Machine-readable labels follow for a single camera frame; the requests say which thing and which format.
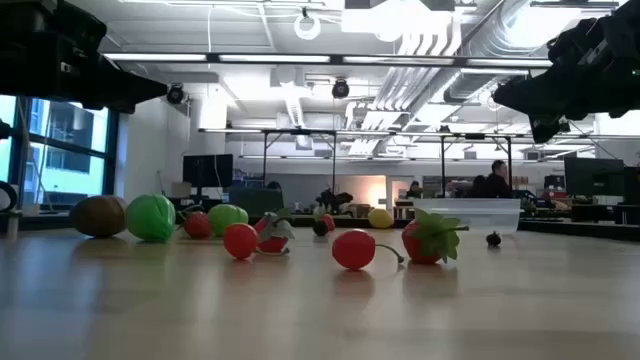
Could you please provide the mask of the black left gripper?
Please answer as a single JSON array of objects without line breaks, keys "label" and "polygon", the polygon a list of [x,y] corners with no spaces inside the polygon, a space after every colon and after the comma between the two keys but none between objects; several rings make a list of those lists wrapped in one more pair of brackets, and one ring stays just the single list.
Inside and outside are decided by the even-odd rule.
[{"label": "black left gripper", "polygon": [[99,53],[107,26],[67,1],[1,3],[1,93],[132,113],[165,96],[165,83],[123,70]]}]

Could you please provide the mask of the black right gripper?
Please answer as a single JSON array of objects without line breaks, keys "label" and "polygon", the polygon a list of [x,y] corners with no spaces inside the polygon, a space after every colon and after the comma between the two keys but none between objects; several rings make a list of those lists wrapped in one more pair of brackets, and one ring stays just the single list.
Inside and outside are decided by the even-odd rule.
[{"label": "black right gripper", "polygon": [[552,66],[501,83],[496,103],[529,115],[536,143],[560,131],[560,120],[606,113],[620,118],[639,108],[639,0],[612,14],[584,19],[550,44]]}]

